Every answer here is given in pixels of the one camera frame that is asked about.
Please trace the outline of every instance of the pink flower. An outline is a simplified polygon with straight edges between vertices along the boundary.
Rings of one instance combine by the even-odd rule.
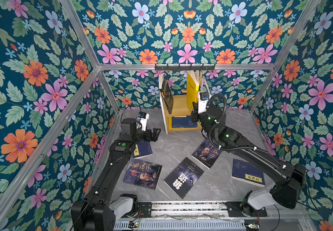
[[[58,79],[59,83],[60,83],[60,86],[64,86],[65,88],[67,87],[67,84],[69,83],[67,81],[67,77],[66,76],[62,76],[60,75],[60,78]]]
[[[275,74],[275,77],[273,79],[273,87],[278,88],[280,84],[282,84],[282,74]]]
[[[312,87],[313,85],[316,86],[317,83],[320,79],[318,78],[318,75],[315,74],[314,76],[310,76],[310,80],[307,82],[309,85],[309,87]]]
[[[154,73],[154,78],[157,78],[157,77],[161,77],[161,76],[164,76],[165,73],[164,71],[155,71],[155,70],[152,70],[152,72]]]
[[[329,103],[333,103],[333,95],[332,94],[328,94],[331,91],[333,91],[333,83],[328,84],[325,88],[324,88],[324,82],[323,80],[319,80],[319,82],[317,83],[317,89],[315,90],[314,88],[309,90],[309,95],[311,96],[315,96],[314,98],[312,98],[309,101],[309,105],[315,105],[318,101],[318,108],[320,110],[323,110],[326,107],[326,102]]]
[[[286,113],[289,111],[289,108],[288,108],[289,104],[286,104],[285,102],[281,105],[281,111]]]
[[[238,84],[240,84],[240,81],[241,80],[239,78],[233,79],[232,84],[233,85],[238,85]]]
[[[48,110],[47,107],[45,107],[47,105],[47,102],[43,102],[41,98],[38,99],[38,102],[37,101],[33,102],[33,104],[36,105],[36,107],[34,108],[34,110],[36,112],[40,111],[41,115],[44,114],[45,110]]]
[[[40,181],[43,179],[42,174],[40,172],[42,172],[44,169],[46,168],[46,165],[41,165],[38,167],[38,169],[36,170],[35,174],[32,176],[32,178],[28,181],[28,187],[32,187],[32,185],[34,184],[34,179],[36,178],[36,180]]]
[[[51,156],[51,150],[52,150],[52,151],[57,151],[57,150],[58,150],[58,147],[55,146],[55,144],[57,144],[58,141],[59,141],[59,139],[56,139],[55,142],[52,144],[50,150],[49,150],[49,151],[47,152],[47,154],[46,154],[47,156]]]
[[[37,208],[39,208],[41,206],[41,201],[46,201],[46,196],[44,196],[45,193],[46,189],[44,189],[42,192],[40,188],[37,189],[36,195],[31,196],[31,208],[33,208],[35,205],[37,205]]]
[[[270,56],[275,55],[278,51],[277,50],[272,50],[273,49],[273,44],[270,44],[266,50],[264,48],[260,47],[258,50],[259,55],[255,56],[252,60],[258,61],[258,63],[263,63],[264,61],[266,63],[270,63],[272,61],[272,58]]]
[[[135,79],[135,78],[133,78],[131,80],[131,83],[132,83],[132,85],[135,85],[135,86],[138,86],[140,84],[140,82],[138,81],[138,79]]]
[[[248,51],[248,53],[249,53],[248,56],[254,57],[254,55],[258,54],[258,50],[259,50],[259,48],[253,47],[252,50]]]
[[[14,10],[17,17],[20,17],[21,15],[23,15],[25,18],[28,18],[27,14],[26,14],[26,11],[28,11],[28,8],[22,4],[21,0],[10,0],[6,4]]]
[[[327,134],[327,139],[324,137],[320,137],[319,140],[324,143],[325,145],[321,145],[321,150],[327,149],[327,154],[329,156],[333,156],[333,140],[332,140],[332,134]]]
[[[287,97],[287,99],[289,98],[289,94],[293,92],[293,90],[291,89],[292,84],[284,84],[284,88],[282,88],[281,92],[283,92],[282,97]]]
[[[272,156],[275,156],[276,155],[275,150],[274,150],[275,143],[272,143],[272,141],[269,139],[269,137],[268,137],[268,139],[266,138],[265,140],[267,141],[270,151],[272,152]]]
[[[72,146],[72,141],[73,139],[71,138],[71,136],[64,136],[64,142],[62,143],[62,145],[65,145],[65,149],[68,149],[68,146]]]
[[[170,49],[173,49],[172,43],[165,42],[163,45],[164,51],[170,51]]]
[[[202,49],[205,49],[205,52],[207,51],[211,51],[213,45],[211,44],[211,42],[205,43],[204,46],[202,47]]]
[[[218,77],[218,73],[220,72],[220,70],[213,70],[213,71],[208,71],[206,73],[206,76],[209,76],[210,79],[214,78],[214,77]]]
[[[103,63],[108,63],[110,61],[111,64],[115,64],[115,61],[121,61],[119,56],[115,55],[117,53],[117,49],[112,48],[109,51],[109,48],[105,44],[102,44],[102,49],[104,51],[98,50],[97,53],[101,56],[104,56],[104,58],[102,58]]]
[[[145,78],[145,76],[148,76],[147,70],[140,70],[136,73],[137,76],[141,76],[141,78]]]
[[[174,86],[174,82],[172,78],[170,77],[169,80],[167,80],[169,87]]]
[[[88,104],[88,102],[86,104],[84,104],[85,106],[85,112],[88,114],[91,111],[91,105]]]
[[[127,51],[124,51],[123,48],[117,48],[117,55],[120,55],[121,58],[127,57],[126,52]]]
[[[195,56],[197,54],[197,50],[191,51],[191,45],[186,44],[185,51],[179,50],[179,51],[177,51],[177,53],[178,53],[178,55],[182,56],[181,58],[179,58],[178,62],[182,63],[182,62],[186,61],[186,64],[187,64],[188,61],[195,62],[195,58],[193,58],[192,56]]]
[[[51,101],[49,105],[50,111],[55,111],[56,105],[63,110],[67,105],[67,101],[63,97],[68,94],[68,91],[65,89],[60,90],[60,83],[57,80],[53,82],[53,88],[50,84],[45,84],[45,87],[50,94],[44,93],[41,98],[46,102]]]
[[[313,136],[308,136],[307,134],[305,134],[305,138],[301,138],[302,141],[304,141],[304,146],[307,145],[307,147],[310,149],[311,145],[314,145],[314,141],[312,141]]]
[[[224,76],[227,76],[228,78],[230,78],[231,76],[233,75],[236,75],[236,70],[224,70],[225,73],[224,73]]]

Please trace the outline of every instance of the book with portrait cover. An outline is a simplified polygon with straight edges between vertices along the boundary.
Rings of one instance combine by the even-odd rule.
[[[265,186],[264,173],[253,164],[242,160],[233,159],[232,178],[259,187]]]
[[[131,159],[123,183],[156,189],[162,166],[138,159]]]
[[[210,169],[221,153],[222,150],[214,147],[209,140],[205,140],[196,151],[193,152],[192,157]]]
[[[132,154],[132,158],[139,159],[149,155],[152,155],[150,142],[141,141],[138,144],[136,144],[136,149]]]
[[[183,199],[203,173],[202,169],[185,158],[164,181]]]

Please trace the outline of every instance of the aluminum frame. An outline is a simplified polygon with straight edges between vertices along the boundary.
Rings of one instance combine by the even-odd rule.
[[[299,19],[297,20],[296,24],[293,26],[293,31],[288,37],[287,42],[284,44],[284,47],[281,49],[279,55],[277,56],[274,64],[274,69],[268,74],[266,79],[264,80],[263,84],[261,85],[258,93],[255,96],[254,101],[252,102],[249,110],[251,113],[255,111],[256,106],[259,104],[260,100],[263,98],[266,90],[270,86],[273,78],[278,73],[282,63],[286,60],[291,48],[296,43],[297,39],[299,38],[302,30],[305,28],[307,22],[309,21],[310,17],[314,13],[318,4],[320,4],[321,0],[309,0],[305,6],[305,9],[301,13]]]
[[[87,79],[79,87],[76,94],[69,101],[68,105],[61,112],[58,119],[53,123],[49,131],[43,137],[42,141],[38,144],[31,156],[27,159],[23,167],[19,170],[18,174],[0,197],[0,223],[18,200],[21,192],[27,186],[29,179],[34,175],[36,169],[46,156],[46,153],[49,151],[54,141],[63,130],[69,116],[74,113],[78,104],[83,99],[83,95],[86,94],[89,87],[95,81],[98,73],[99,71],[95,69],[88,75]]]

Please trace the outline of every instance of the dark blue book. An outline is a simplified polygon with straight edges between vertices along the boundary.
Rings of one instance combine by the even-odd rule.
[[[265,186],[264,173],[254,165],[242,160],[233,159],[232,178],[259,187]]]
[[[172,117],[172,128],[195,128],[197,122],[191,121],[191,116],[186,117]]]
[[[162,166],[143,160],[131,159],[123,183],[156,189]]]

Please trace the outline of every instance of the book on shelf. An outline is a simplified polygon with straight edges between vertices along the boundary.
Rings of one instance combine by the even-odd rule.
[[[199,92],[199,86],[202,79],[202,71],[188,71],[187,72],[187,105],[193,110],[192,102],[198,101],[197,93]]]
[[[214,147],[209,140],[205,140],[196,151],[193,152],[192,157],[210,169],[221,153],[222,150]]]
[[[138,159],[131,159],[123,183],[156,189],[162,166]]]
[[[152,155],[150,142],[141,141],[136,144],[136,149],[134,150],[132,157],[134,159],[139,159],[149,155]]]
[[[191,121],[191,116],[178,116],[171,117],[172,126],[169,125],[172,129],[174,128],[196,128],[197,122],[193,123]]]
[[[173,95],[172,91],[170,90],[168,81],[164,79],[165,75],[159,75],[159,89],[161,98],[163,98],[165,102],[165,106],[168,109],[169,114],[172,114],[173,109]]]
[[[203,173],[202,169],[185,158],[164,181],[183,199]]]
[[[242,160],[233,159],[232,178],[259,187],[265,186],[264,173],[253,164]]]

